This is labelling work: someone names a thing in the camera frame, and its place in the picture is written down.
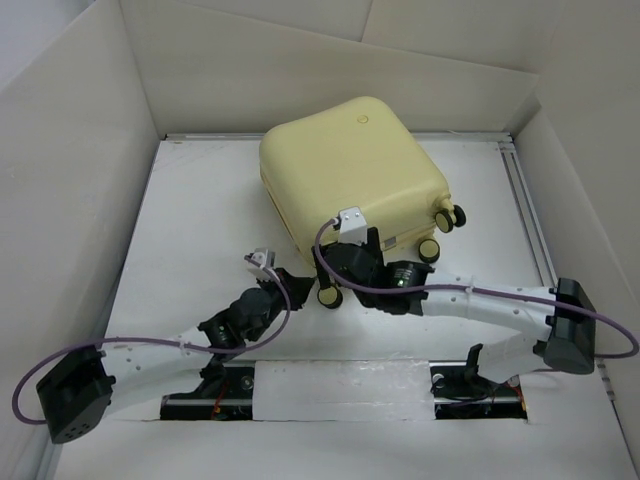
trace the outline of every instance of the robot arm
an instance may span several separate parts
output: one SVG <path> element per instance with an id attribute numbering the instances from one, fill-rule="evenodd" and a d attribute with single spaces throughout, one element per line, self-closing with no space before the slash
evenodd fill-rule
<path id="1" fill-rule="evenodd" d="M 314 248 L 313 252 L 321 292 L 337 289 L 331 283 L 334 277 L 338 284 L 353 289 L 360 303 L 368 308 L 396 315 L 465 318 L 520 332 L 501 342 L 476 345 L 469 351 L 467 368 L 495 383 L 544 365 L 572 374 L 594 371 L 594 319 L 558 306 L 513 298 L 535 297 L 595 311 L 578 282 L 561 278 L 552 289 L 496 287 L 441 273 L 423 263 L 385 264 L 378 232 L 368 227 L 358 208 L 340 212 L 334 223 L 339 230 L 338 241 L 321 246 L 319 252 Z M 327 305 L 329 308 L 340 304 L 341 295 L 334 297 L 338 300 Z"/>
<path id="2" fill-rule="evenodd" d="M 203 398 L 219 392 L 226 380 L 224 363 L 246 351 L 245 342 L 257 341 L 287 307 L 283 292 L 265 269 L 277 275 L 291 311 L 302 308 L 315 283 L 314 278 L 293 277 L 273 268 L 274 255 L 267 250 L 256 251 L 249 260 L 256 265 L 258 287 L 245 290 L 197 327 L 154 344 L 129 344 L 123 339 L 105 351 L 82 348 L 53 367 L 36 386 L 53 443 L 75 440 L 104 416 L 136 403 L 179 391 L 195 391 Z M 205 343 L 218 353 L 189 348 Z M 185 348 L 175 348 L 176 344 Z"/>

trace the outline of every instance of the black wheel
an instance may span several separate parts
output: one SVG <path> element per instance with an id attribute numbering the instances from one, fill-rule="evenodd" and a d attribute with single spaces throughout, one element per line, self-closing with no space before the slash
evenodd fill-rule
<path id="1" fill-rule="evenodd" d="M 453 230 L 453 219 L 448 211 L 440 210 L 436 213 L 436 225 L 443 233 L 449 233 Z"/>
<path id="2" fill-rule="evenodd" d="M 454 225 L 458 228 L 464 227 L 467 223 L 467 215 L 460 205 L 453 206 L 453 214 L 456 216 L 456 223 Z"/>
<path id="3" fill-rule="evenodd" d="M 340 305 L 342 305 L 342 301 L 344 300 L 342 292 L 335 285 L 331 285 L 329 288 L 318 290 L 317 297 L 320 305 L 330 310 L 338 308 Z"/>
<path id="4" fill-rule="evenodd" d="M 440 258 L 440 244 L 433 238 L 427 238 L 418 245 L 418 256 L 424 263 L 436 263 Z"/>

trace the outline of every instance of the yellow suitcase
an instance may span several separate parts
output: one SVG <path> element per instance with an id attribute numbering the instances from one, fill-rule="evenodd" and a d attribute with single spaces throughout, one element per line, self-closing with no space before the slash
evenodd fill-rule
<path id="1" fill-rule="evenodd" d="M 436 226 L 465 223 L 449 185 L 382 101 L 359 97 L 271 129 L 260 144 L 262 181 L 304 258 L 318 229 L 340 210 L 360 207 L 383 250 L 416 242 L 428 263 L 440 256 Z M 337 240 L 337 232 L 323 243 Z"/>

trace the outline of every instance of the metal frame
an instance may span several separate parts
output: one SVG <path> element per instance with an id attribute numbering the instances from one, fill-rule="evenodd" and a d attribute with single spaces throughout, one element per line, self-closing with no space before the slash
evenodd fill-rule
<path id="1" fill-rule="evenodd" d="M 507 176 L 509 177 L 509 182 L 511 182 L 513 197 L 518 206 L 520 218 L 527 234 L 529 245 L 531 246 L 531 253 L 533 253 L 536 268 L 540 274 L 540 280 L 545 286 L 554 286 L 558 281 L 558 277 L 553 269 L 549 249 L 544 241 L 542 228 L 536 216 L 533 201 L 531 200 L 529 189 L 524 180 L 522 168 L 520 168 L 516 147 L 511 138 L 507 142 L 498 142 L 498 146 L 500 147 L 500 153 L 507 171 Z"/>
<path id="2" fill-rule="evenodd" d="M 466 142 L 511 143 L 511 135 L 504 132 L 412 132 L 416 140 L 450 140 Z M 263 133 L 170 133 L 164 139 L 170 142 L 201 140 L 259 140 Z"/>

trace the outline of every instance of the purple cable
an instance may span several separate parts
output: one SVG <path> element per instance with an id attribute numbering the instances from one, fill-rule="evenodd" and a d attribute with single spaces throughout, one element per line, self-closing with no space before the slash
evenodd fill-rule
<path id="1" fill-rule="evenodd" d="M 371 288 L 365 287 L 363 285 L 358 285 L 357 283 L 350 282 L 344 277 L 341 277 L 338 273 L 336 273 L 327 263 L 327 261 L 322 256 L 322 252 L 320 251 L 320 241 L 322 239 L 322 234 L 331 226 L 337 225 L 338 219 L 332 218 L 327 223 L 325 223 L 318 234 L 316 235 L 315 243 L 314 243 L 314 251 L 320 265 L 325 271 L 332 276 L 335 280 L 338 281 L 341 285 L 344 285 L 347 288 L 352 290 L 357 290 L 363 293 L 369 293 L 372 295 L 399 295 L 406 293 L 414 293 L 414 292 L 423 292 L 426 290 L 457 290 L 457 291 L 466 291 L 467 285 L 457 285 L 457 284 L 432 284 L 432 285 L 419 285 L 416 287 L 405 287 L 405 288 Z M 530 295 L 519 295 L 516 293 L 507 293 L 501 292 L 498 290 L 491 290 L 488 288 L 478 288 L 474 287 L 473 292 L 479 295 L 486 295 L 489 297 L 497 297 L 504 298 L 508 300 L 519 300 L 523 302 L 532 302 L 539 303 L 542 305 L 550 305 L 552 307 L 562 308 L 563 310 L 569 310 L 571 312 L 579 313 L 580 315 L 585 315 L 587 317 L 595 318 L 596 320 L 601 321 L 614 328 L 622 335 L 624 335 L 631 342 L 631 350 L 623 353 L 596 353 L 597 357 L 600 358 L 629 358 L 638 354 L 640 351 L 640 344 L 638 344 L 638 340 L 635 338 L 633 333 L 631 333 L 627 328 L 623 327 L 619 323 L 611 320 L 609 317 L 602 315 L 601 313 L 592 312 L 591 310 L 587 310 L 586 308 L 576 307 L 575 305 L 571 305 L 570 303 L 558 302 L 557 300 L 549 300 L 546 298 L 533 297 Z"/>
<path id="2" fill-rule="evenodd" d="M 260 266 L 259 263 L 251 260 L 250 257 L 245 257 L 245 260 L 253 265 Z M 15 417 L 20 420 L 22 423 L 26 423 L 27 425 L 43 425 L 47 423 L 45 420 L 35 420 L 33 418 L 29 418 L 25 416 L 20 410 L 20 394 L 24 389 L 26 383 L 33 377 L 40 369 L 42 369 L 45 365 L 52 362 L 56 358 L 60 358 L 63 355 L 74 352 L 76 350 L 80 350 L 86 347 L 99 347 L 101 345 L 105 345 L 108 343 L 148 343 L 152 345 L 165 345 L 167 347 L 176 347 L 176 348 L 184 348 L 186 350 L 192 350 L 194 352 L 200 353 L 244 353 L 250 352 L 252 350 L 257 350 L 259 348 L 264 347 L 268 343 L 271 343 L 273 340 L 278 337 L 282 333 L 282 331 L 289 323 L 289 317 L 291 316 L 291 298 L 289 297 L 289 292 L 282 285 L 282 282 L 278 278 L 278 275 L 274 273 L 270 269 L 264 270 L 269 278 L 273 280 L 273 282 L 278 286 L 280 291 L 282 292 L 282 296 L 284 297 L 284 301 L 286 304 L 286 313 L 284 319 L 282 320 L 282 324 L 278 327 L 278 329 L 271 334 L 268 338 L 263 340 L 262 342 L 256 343 L 254 345 L 250 345 L 248 347 L 240 347 L 240 348 L 214 348 L 214 347 L 204 347 L 202 345 L 193 345 L 191 343 L 181 343 L 176 340 L 167 340 L 164 338 L 152 338 L 152 337 L 110 337 L 110 338 L 100 338 L 96 340 L 87 340 L 86 342 L 76 343 L 74 345 L 70 345 L 68 347 L 63 348 L 62 350 L 58 350 L 55 353 L 52 353 L 48 357 L 42 359 L 36 365 L 34 365 L 31 370 L 29 370 L 18 382 L 16 388 L 13 390 L 13 396 L 11 397 L 11 409 L 13 410 L 13 414 Z"/>

